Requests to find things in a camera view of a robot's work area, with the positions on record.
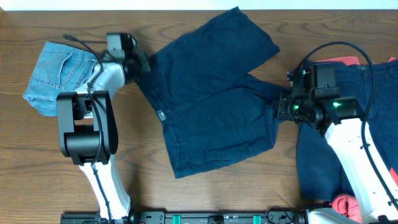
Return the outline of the light blue denim shorts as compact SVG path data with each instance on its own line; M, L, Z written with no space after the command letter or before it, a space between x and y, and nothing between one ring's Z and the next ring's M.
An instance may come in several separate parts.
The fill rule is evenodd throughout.
M56 116L57 96L80 87L96 64L92 53L46 42L23 98L41 115Z

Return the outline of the navy blue shorts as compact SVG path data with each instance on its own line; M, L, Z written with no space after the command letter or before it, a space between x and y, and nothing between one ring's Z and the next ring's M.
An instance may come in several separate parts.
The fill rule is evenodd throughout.
M150 58L152 70L137 84L162 123L176 178L275 146L273 104L284 89L251 72L278 52L265 31L233 8Z

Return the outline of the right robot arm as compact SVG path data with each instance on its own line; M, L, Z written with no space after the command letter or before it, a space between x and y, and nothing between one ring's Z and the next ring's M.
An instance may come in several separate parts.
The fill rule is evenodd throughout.
M305 195L352 193L363 223L397 222L397 63L305 62L275 104L300 126L298 177Z

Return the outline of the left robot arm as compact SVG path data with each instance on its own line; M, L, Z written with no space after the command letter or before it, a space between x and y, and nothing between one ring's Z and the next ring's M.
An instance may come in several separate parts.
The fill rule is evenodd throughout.
M61 223L140 222L116 166L119 138L111 100L151 68L132 34L108 33L106 45L88 78L57 96L60 150L86 175L99 203L99 212L64 213Z

